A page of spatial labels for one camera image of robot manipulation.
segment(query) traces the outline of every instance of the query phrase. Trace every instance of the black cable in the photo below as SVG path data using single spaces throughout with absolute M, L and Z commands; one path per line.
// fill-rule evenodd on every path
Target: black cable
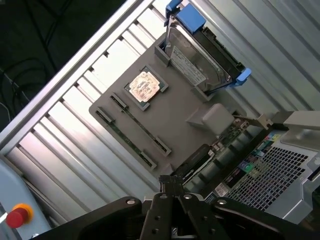
M 42 88 L 43 84 L 41 84 L 39 82 L 25 83 L 25 84 L 19 85 L 19 87 L 16 89 L 16 91 L 12 97 L 12 104 L 13 104 L 15 116 L 17 115 L 18 112 L 20 112 L 20 111 L 17 111 L 16 100 L 18 100 L 18 102 L 20 103 L 21 109 L 23 109 L 25 107 L 25 105 L 22 103 L 22 92 L 29 90 L 30 87 L 32 87 L 32 86 L 34 86 L 34 87 L 39 86 Z
M 0 102 L 0 107 L 4 108 L 4 109 L 7 111 L 7 114 L 8 114 L 8 122 L 10 123 L 10 122 L 11 122 L 11 115 L 10 115 L 9 109 L 8 109 L 7 106 L 4 105 L 2 102 Z
M 40 61 L 38 58 L 36 57 L 29 57 L 27 59 L 24 59 L 24 60 L 21 60 L 21 61 L 18 61 L 16 62 L 15 64 L 12 64 L 10 65 L 9 67 L 5 68 L 2 73 L 0 74 L 0 95 L 1 95 L 1 98 L 2 98 L 2 102 L 3 104 L 8 108 L 9 110 L 9 114 L 11 116 L 11 118 L 13 118 L 15 115 L 16 115 L 16 110 L 15 110 L 15 106 L 12 106 L 13 107 L 13 111 L 12 111 L 12 108 L 9 107 L 9 104 L 6 100 L 6 97 L 5 97 L 5 93 L 3 91 L 3 84 L 4 84 L 4 78 L 5 78 L 5 74 L 7 72 L 9 72 L 10 70 L 14 69 L 15 67 L 25 63 L 25 62 L 30 62 L 30 61 L 35 61 L 35 62 L 38 62 L 41 64 L 42 67 L 31 67 L 31 68 L 27 68 L 25 70 L 23 70 L 22 72 L 20 72 L 17 76 L 15 76 L 13 79 L 10 79 L 12 82 L 11 82 L 11 88 L 12 88 L 12 91 L 13 91 L 13 95 L 15 95 L 15 84 L 17 84 L 17 79 L 21 78 L 23 75 L 25 75 L 26 73 L 30 72 L 30 71 L 43 71 L 44 74 L 45 74 L 45 83 L 47 83 L 47 79 L 48 79 L 48 70 L 46 68 L 46 65 Z
M 39 38 L 39 40 L 40 40 L 40 42 L 42 44 L 42 47 L 43 47 L 43 49 L 44 49 L 44 51 L 45 51 L 45 53 L 46 53 L 51 65 L 52 65 L 52 68 L 53 68 L 54 72 L 56 73 L 58 71 L 57 66 L 56 66 L 56 64 L 55 64 L 55 62 L 54 62 L 54 60 L 53 60 L 53 58 L 51 56 L 51 53 L 50 53 L 50 51 L 48 49 L 48 46 L 47 46 L 47 44 L 46 44 L 46 42 L 45 42 L 45 40 L 44 40 L 44 38 L 43 38 L 43 36 L 41 34 L 40 28 L 39 28 L 39 26 L 38 26 L 38 24 L 36 22 L 35 16 L 34 16 L 32 10 L 30 8 L 30 5 L 29 5 L 27 0 L 23 0 L 23 2 L 25 4 L 26 10 L 27 10 L 28 15 L 30 17 L 30 20 L 31 20 L 31 22 L 32 22 L 32 24 L 33 24 L 33 26 L 35 28 L 35 31 L 36 31 L 36 33 L 38 35 L 38 38 Z
M 12 92 L 13 92 L 13 97 L 12 97 L 12 107 L 13 107 L 13 113 L 15 115 L 17 115 L 17 109 L 16 109 L 16 100 L 18 100 L 19 104 L 23 107 L 23 103 L 22 103 L 22 92 L 23 90 L 21 90 L 21 86 L 31 86 L 31 85 L 34 85 L 34 84 L 39 84 L 39 85 L 46 85 L 46 81 L 44 81 L 44 83 L 37 83 L 37 82 L 34 82 L 34 83 L 25 83 L 25 84 L 20 84 L 18 82 L 18 79 L 20 79 L 22 76 L 24 76 L 25 74 L 29 73 L 30 71 L 42 71 L 43 69 L 40 68 L 40 67 L 32 67 L 32 68 L 28 68 L 28 69 L 25 69 L 23 70 L 22 72 L 20 72 L 18 75 L 16 75 L 13 79 L 12 79 L 12 82 L 16 83 L 19 87 L 17 87 L 16 89 L 16 85 L 12 84 L 11 87 L 12 87 Z
M 53 38 L 53 35 L 58 27 L 58 24 L 60 23 L 60 21 L 62 20 L 62 17 L 63 15 L 65 14 L 65 12 L 67 11 L 67 9 L 69 8 L 69 6 L 71 5 L 72 3 L 72 0 L 66 0 L 62 7 L 61 7 L 61 12 L 59 13 L 59 16 L 58 18 L 56 19 L 56 21 L 54 23 L 51 24 L 50 28 L 49 28 L 49 31 L 45 37 L 45 43 L 47 46 L 49 46 L 52 38 Z
M 39 4 L 42 5 L 42 7 L 55 19 L 59 17 L 59 15 L 48 5 L 46 4 L 43 0 L 37 0 Z

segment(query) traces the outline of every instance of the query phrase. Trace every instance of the hard drive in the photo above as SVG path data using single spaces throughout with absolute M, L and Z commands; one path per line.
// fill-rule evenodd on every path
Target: hard drive
M 171 65 L 206 95 L 226 86 L 242 85 L 251 71 L 203 27 L 205 19 L 199 15 L 191 4 L 168 15 L 164 51 Z

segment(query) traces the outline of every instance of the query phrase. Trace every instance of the wire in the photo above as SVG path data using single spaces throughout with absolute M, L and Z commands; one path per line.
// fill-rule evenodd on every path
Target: wire
M 52 58 L 51 53 L 50 53 L 50 51 L 48 49 L 48 46 L 47 46 L 47 44 L 46 44 L 46 42 L 45 42 L 45 40 L 44 40 L 44 38 L 43 38 L 43 36 L 41 34 L 40 28 L 39 28 L 39 26 L 38 26 L 38 24 L 36 22 L 35 16 L 34 16 L 32 10 L 30 8 L 30 5 L 29 5 L 27 0 L 23 0 L 23 2 L 25 4 L 27 13 L 28 13 L 28 15 L 30 17 L 30 20 L 31 20 L 31 22 L 32 22 L 32 24 L 33 24 L 33 26 L 35 28 L 35 31 L 36 31 L 36 33 L 38 35 L 38 38 L 39 38 L 39 40 L 40 40 L 40 42 L 42 44 L 42 47 L 43 47 L 43 49 L 44 49 L 44 51 L 45 51 L 45 53 L 46 53 L 51 65 L 52 65 L 52 68 L 53 68 L 54 72 L 56 73 L 58 71 L 57 66 L 56 66 L 56 64 L 54 62 L 54 59 Z
M 12 85 L 15 85 L 17 88 L 19 88 L 18 84 L 16 84 L 6 73 L 3 74 L 10 82 L 10 84 Z M 22 92 L 23 96 L 25 97 L 25 99 L 30 102 L 30 99 L 27 97 L 27 95 L 25 94 L 25 92 L 23 91 Z
M 2 107 L 4 107 L 6 109 L 6 111 L 8 112 L 8 119 L 9 119 L 9 123 L 10 123 L 11 122 L 11 115 L 10 115 L 9 108 L 6 105 L 4 105 L 2 102 L 0 102 L 0 105 Z
M 13 78 L 13 79 L 11 79 L 11 78 L 6 74 L 8 71 L 11 71 L 12 69 L 16 68 L 17 66 L 19 66 L 19 65 L 21 65 L 21 64 L 23 64 L 23 63 L 26 63 L 26 62 L 30 62 L 30 61 L 34 61 L 34 62 L 40 63 L 41 66 L 42 66 L 42 68 L 33 67 L 33 68 L 25 69 L 24 71 L 22 71 L 21 73 L 19 73 L 19 74 L 18 74 L 15 78 Z M 36 57 L 29 57 L 29 58 L 27 58 L 27 59 L 18 61 L 18 62 L 16 62 L 15 64 L 10 65 L 9 67 L 7 67 L 7 68 L 5 68 L 5 69 L 3 69 L 3 70 L 1 69 L 2 72 L 0 73 L 0 96 L 1 96 L 1 98 L 2 98 L 3 104 L 8 108 L 8 110 L 9 110 L 9 112 L 10 112 L 10 115 L 11 115 L 12 117 L 14 117 L 14 116 L 16 115 L 16 114 L 15 114 L 16 112 L 15 112 L 15 110 L 12 111 L 12 107 L 13 107 L 13 106 L 9 107 L 9 104 L 8 104 L 8 102 L 7 102 L 7 100 L 6 100 L 5 93 L 4 93 L 4 91 L 3 91 L 4 77 L 6 76 L 6 77 L 9 79 L 9 81 L 10 81 L 10 83 L 11 83 L 13 95 L 15 95 L 15 92 L 16 92 L 15 87 L 17 87 L 17 89 L 19 89 L 19 87 L 20 87 L 20 86 L 16 83 L 17 78 L 22 77 L 24 74 L 26 74 L 26 73 L 29 72 L 29 71 L 40 71 L 40 70 L 43 70 L 43 71 L 44 71 L 44 74 L 45 74 L 45 82 L 47 82 L 47 79 L 48 79 L 48 70 L 47 70 L 47 68 L 46 68 L 46 65 L 45 65 L 42 61 L 40 61 L 38 58 L 36 58 Z M 25 99 L 26 99 L 28 102 L 30 101 L 30 99 L 27 97 L 27 95 L 25 94 L 24 91 L 21 92 L 20 95 L 21 95 L 21 94 L 24 95 Z
M 43 0 L 37 0 L 37 1 L 52 17 L 54 17 L 55 19 L 59 17 L 59 15 L 50 6 L 48 6 L 48 4 L 46 4 Z
M 45 43 L 47 46 L 49 46 L 52 38 L 53 38 L 53 35 L 58 27 L 58 24 L 59 22 L 62 20 L 62 17 L 63 15 L 65 14 L 65 12 L 67 11 L 67 9 L 69 8 L 69 6 L 71 5 L 73 0 L 66 0 L 62 7 L 61 7 L 61 12 L 59 14 L 59 16 L 57 17 L 56 21 L 54 23 L 51 24 L 50 28 L 49 28 L 49 31 L 45 37 Z
M 22 72 L 20 72 L 18 75 L 16 75 L 14 78 L 13 78 L 13 82 L 14 83 L 17 83 L 18 79 L 20 79 L 22 76 L 24 76 L 25 74 L 29 73 L 30 71 L 42 71 L 43 69 L 40 68 L 40 67 L 32 67 L 32 68 L 28 68 Z M 34 84 L 37 84 L 37 85 L 41 85 L 43 87 L 43 85 L 46 84 L 46 81 L 44 81 L 44 83 L 37 83 L 37 82 L 34 82 L 34 83 L 26 83 L 26 84 L 19 84 L 17 85 L 18 88 L 15 89 L 13 85 L 12 86 L 12 92 L 13 92 L 13 97 L 12 97 L 12 107 L 13 107 L 13 113 L 14 115 L 16 116 L 17 115 L 17 108 L 16 108 L 16 100 L 18 100 L 19 104 L 21 107 L 24 107 L 24 104 L 22 103 L 22 98 L 21 98 L 21 93 L 24 92 L 22 89 L 22 86 L 32 86 Z

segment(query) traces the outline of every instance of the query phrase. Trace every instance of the ventilation grille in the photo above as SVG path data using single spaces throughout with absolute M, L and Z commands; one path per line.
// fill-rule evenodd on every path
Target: ventilation grille
M 265 211 L 305 171 L 300 165 L 307 158 L 273 147 L 226 197 Z

